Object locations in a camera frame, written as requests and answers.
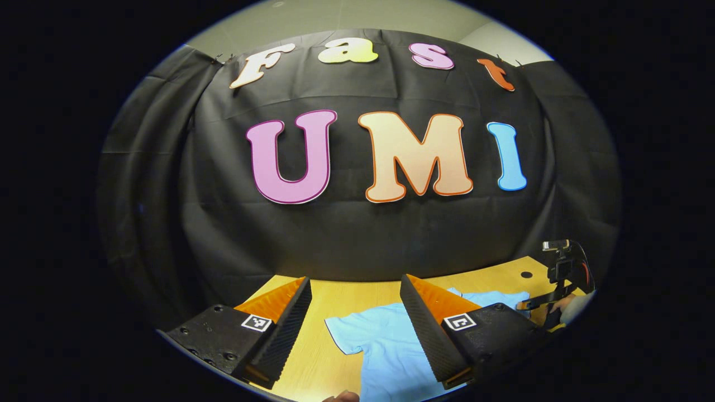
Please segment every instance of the light blue shirt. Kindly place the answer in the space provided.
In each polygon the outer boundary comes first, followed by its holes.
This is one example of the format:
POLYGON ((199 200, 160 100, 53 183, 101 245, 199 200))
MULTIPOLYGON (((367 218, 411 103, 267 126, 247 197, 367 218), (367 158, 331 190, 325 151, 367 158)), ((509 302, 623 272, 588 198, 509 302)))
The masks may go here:
MULTIPOLYGON (((504 303, 516 309, 517 303, 529 298, 527 292, 462 294, 455 288, 448 290, 482 307, 504 303)), ((437 382, 402 303, 328 318, 325 325, 344 354, 363 352, 361 401, 419 402, 465 386, 445 391, 437 382)))

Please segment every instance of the wooden table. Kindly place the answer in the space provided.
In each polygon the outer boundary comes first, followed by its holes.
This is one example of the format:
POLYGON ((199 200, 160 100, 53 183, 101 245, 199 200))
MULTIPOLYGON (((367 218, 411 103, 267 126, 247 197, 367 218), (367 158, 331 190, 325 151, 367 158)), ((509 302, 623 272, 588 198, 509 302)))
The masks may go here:
MULTIPOLYGON (((445 289, 457 288, 462 293, 526 291, 530 297, 535 297, 555 288, 555 285, 548 282, 546 270, 546 266, 530 257, 524 257, 489 268, 425 280, 445 289), (525 278, 522 273, 530 273, 531 277, 525 278)), ((276 275, 248 300, 296 279, 276 275)), ((381 305, 401 303, 400 281, 311 280, 310 287, 312 302, 280 380, 276 381, 272 390, 251 385, 297 402, 322 402, 328 396, 336 396, 345 389, 360 393, 363 354, 343 354, 330 337, 324 320, 345 317, 381 305)), ((578 289, 574 293, 583 295, 578 289)), ((531 320, 539 325, 543 325, 545 317, 546 305, 531 313, 531 320)))

